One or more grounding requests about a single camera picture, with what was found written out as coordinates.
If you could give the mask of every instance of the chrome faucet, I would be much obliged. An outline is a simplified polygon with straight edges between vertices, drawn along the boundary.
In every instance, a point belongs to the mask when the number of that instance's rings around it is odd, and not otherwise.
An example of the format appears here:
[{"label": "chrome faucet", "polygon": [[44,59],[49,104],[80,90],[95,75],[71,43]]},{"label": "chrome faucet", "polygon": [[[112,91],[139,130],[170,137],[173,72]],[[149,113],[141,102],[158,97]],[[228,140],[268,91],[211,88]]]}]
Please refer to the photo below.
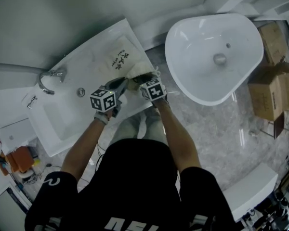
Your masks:
[{"label": "chrome faucet", "polygon": [[54,95],[54,91],[53,90],[49,90],[48,88],[46,88],[41,79],[44,76],[58,76],[60,77],[60,82],[63,82],[65,77],[67,74],[67,69],[66,67],[59,67],[57,70],[49,70],[48,72],[42,72],[38,75],[38,84],[39,84],[39,88],[45,92],[46,94],[50,94],[50,95]]}]

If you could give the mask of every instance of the white print on shirt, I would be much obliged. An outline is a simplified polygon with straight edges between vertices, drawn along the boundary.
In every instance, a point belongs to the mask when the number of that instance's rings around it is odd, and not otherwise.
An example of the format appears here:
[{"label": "white print on shirt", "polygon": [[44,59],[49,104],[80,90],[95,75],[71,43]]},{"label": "white print on shirt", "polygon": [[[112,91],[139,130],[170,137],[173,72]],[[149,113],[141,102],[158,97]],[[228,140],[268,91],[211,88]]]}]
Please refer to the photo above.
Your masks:
[{"label": "white print on shirt", "polygon": [[55,186],[55,185],[58,185],[60,183],[60,178],[57,178],[57,181],[55,183],[53,183],[53,179],[49,179],[49,180],[44,181],[43,184],[47,183],[47,182],[48,182],[48,185]]},{"label": "white print on shirt", "polygon": [[[121,231],[125,219],[122,218],[111,218],[104,229]],[[146,227],[146,223],[132,221],[129,227],[125,231],[142,231]],[[152,225],[148,231],[157,231],[158,226]]]}]

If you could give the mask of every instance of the cardboard box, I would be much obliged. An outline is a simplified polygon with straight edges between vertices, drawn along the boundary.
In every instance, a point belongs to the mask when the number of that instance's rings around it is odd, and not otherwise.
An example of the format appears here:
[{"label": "cardboard box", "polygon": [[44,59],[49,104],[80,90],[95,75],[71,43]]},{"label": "cardboard box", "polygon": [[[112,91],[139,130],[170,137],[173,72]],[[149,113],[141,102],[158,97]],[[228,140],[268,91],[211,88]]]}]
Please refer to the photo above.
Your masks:
[{"label": "cardboard box", "polygon": [[259,28],[264,45],[264,54],[269,65],[276,65],[286,55],[288,50],[285,37],[276,22]]},{"label": "cardboard box", "polygon": [[248,87],[255,115],[275,121],[289,109],[289,63],[258,67]]}]

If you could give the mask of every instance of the marble floor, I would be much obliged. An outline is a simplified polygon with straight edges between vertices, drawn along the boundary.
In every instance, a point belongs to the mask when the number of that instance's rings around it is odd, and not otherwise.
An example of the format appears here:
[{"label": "marble floor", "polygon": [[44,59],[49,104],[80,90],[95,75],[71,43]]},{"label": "marble floor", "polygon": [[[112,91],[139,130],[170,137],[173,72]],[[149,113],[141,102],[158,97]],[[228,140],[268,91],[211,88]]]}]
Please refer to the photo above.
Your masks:
[{"label": "marble floor", "polygon": [[[283,22],[278,23],[288,38],[287,27]],[[263,128],[272,133],[272,126],[253,114],[247,80],[235,91],[236,100],[230,96],[220,105],[203,106],[185,96],[175,84],[167,67],[164,45],[146,53],[153,66],[159,67],[171,109],[193,138],[202,167],[215,175],[222,190],[245,177],[260,162],[266,163],[279,174],[279,179],[282,178],[287,171],[285,158],[289,155],[289,132],[284,130],[276,140],[260,132]],[[289,52],[285,61],[289,62]],[[289,113],[286,115],[286,124],[289,127]],[[106,127],[103,131],[99,140],[102,148],[107,148],[117,127],[118,124]],[[244,142],[240,138],[240,130],[244,135]],[[144,133],[145,126],[142,123],[140,137]],[[44,170],[40,180],[25,186],[25,191],[34,199],[45,176],[60,169],[45,168],[45,165],[51,163],[61,166],[67,151],[49,158],[38,140],[32,144],[41,158],[41,163],[35,167],[35,171],[40,174]],[[79,182],[79,191],[88,184],[86,180],[89,181],[94,175],[98,157],[95,150],[92,161],[84,172],[84,180]]]}]

